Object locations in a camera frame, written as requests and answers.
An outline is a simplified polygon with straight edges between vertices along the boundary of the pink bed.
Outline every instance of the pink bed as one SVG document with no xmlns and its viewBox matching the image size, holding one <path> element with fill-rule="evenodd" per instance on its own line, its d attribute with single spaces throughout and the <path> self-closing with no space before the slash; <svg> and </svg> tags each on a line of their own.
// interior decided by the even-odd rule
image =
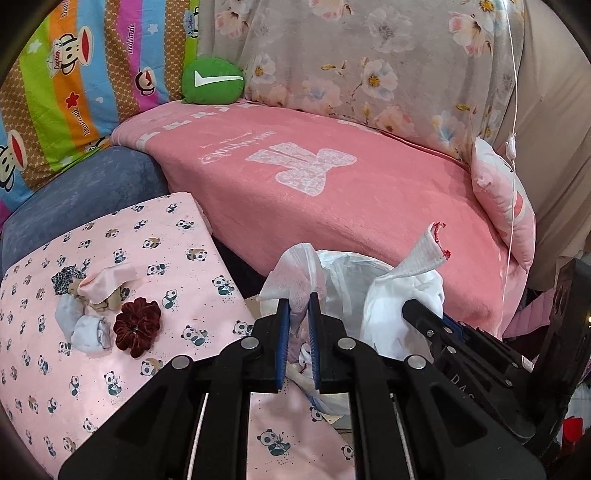
<svg viewBox="0 0 591 480">
<path fill-rule="evenodd" d="M 248 102 L 171 102 L 113 133 L 115 144 L 152 155 L 171 191 L 190 192 L 214 235 L 262 274 L 299 242 L 398 264 L 432 222 L 451 259 L 441 267 L 445 311 L 500 336 L 526 272 L 450 158 L 360 125 Z"/>
</svg>

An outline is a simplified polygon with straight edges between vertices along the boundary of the pink panda-print sheet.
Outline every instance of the pink panda-print sheet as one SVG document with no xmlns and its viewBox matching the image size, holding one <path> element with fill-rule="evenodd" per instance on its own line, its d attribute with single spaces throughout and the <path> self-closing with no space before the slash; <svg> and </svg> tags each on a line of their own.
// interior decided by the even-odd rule
<svg viewBox="0 0 591 480">
<path fill-rule="evenodd" d="M 158 301 L 161 330 L 138 359 L 114 345 L 87 356 L 64 340 L 51 278 L 71 265 L 92 275 L 122 262 L 139 274 L 122 297 Z M 111 327 L 116 314 L 104 313 Z M 217 355 L 253 322 L 190 194 L 134 205 L 54 239 L 8 270 L 0 287 L 0 402 L 56 478 L 72 452 L 171 358 Z M 354 478 L 343 440 L 288 381 L 278 395 L 252 396 L 248 438 L 249 479 Z"/>
</svg>

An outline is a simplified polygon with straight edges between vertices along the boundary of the beige fabric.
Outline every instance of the beige fabric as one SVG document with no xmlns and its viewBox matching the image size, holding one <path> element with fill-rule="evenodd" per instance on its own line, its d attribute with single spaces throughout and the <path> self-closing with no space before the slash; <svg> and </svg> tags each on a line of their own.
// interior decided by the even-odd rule
<svg viewBox="0 0 591 480">
<path fill-rule="evenodd" d="M 542 0 L 526 0 L 526 15 L 516 165 L 537 218 L 528 285 L 547 290 L 559 257 L 577 255 L 591 228 L 591 64 Z M 514 102 L 493 145 L 500 153 Z"/>
</svg>

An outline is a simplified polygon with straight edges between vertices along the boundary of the white cloth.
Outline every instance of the white cloth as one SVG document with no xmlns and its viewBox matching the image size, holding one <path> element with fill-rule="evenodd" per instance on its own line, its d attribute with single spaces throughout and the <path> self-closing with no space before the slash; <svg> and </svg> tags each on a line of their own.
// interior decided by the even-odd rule
<svg viewBox="0 0 591 480">
<path fill-rule="evenodd" d="M 68 342 L 80 317 L 84 315 L 84 304 L 75 296 L 66 293 L 60 296 L 56 308 L 56 321 Z"/>
<path fill-rule="evenodd" d="M 307 365 L 309 356 L 308 324 L 303 316 L 310 294 L 319 294 L 323 313 L 341 319 L 347 335 L 371 345 L 380 355 L 404 360 L 419 354 L 432 362 L 427 339 L 402 318 L 402 305 L 417 299 L 443 317 L 443 279 L 435 271 L 449 258 L 449 252 L 437 242 L 437 231 L 442 226 L 429 225 L 397 267 L 356 253 L 315 252 L 310 244 L 298 244 L 281 256 L 269 274 L 259 295 L 261 314 L 274 313 L 276 299 L 289 298 L 292 333 L 287 377 L 313 399 L 322 413 L 345 414 L 342 397 L 324 400 L 326 395 L 313 388 L 311 368 L 307 367 L 302 375 L 295 365 L 298 360 L 300 365 Z"/>
<path fill-rule="evenodd" d="M 72 345 L 81 352 L 91 355 L 102 353 L 111 347 L 109 326 L 103 317 L 82 316 L 72 334 Z"/>
</svg>

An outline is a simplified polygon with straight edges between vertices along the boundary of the blue-gray cushion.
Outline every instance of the blue-gray cushion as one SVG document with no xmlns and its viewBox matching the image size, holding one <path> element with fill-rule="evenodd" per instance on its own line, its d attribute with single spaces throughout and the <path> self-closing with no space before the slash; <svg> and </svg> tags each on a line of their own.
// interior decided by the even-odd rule
<svg viewBox="0 0 591 480">
<path fill-rule="evenodd" d="M 1 271 L 54 238 L 116 210 L 168 194 L 152 157 L 109 147 L 56 177 L 4 223 Z"/>
</svg>

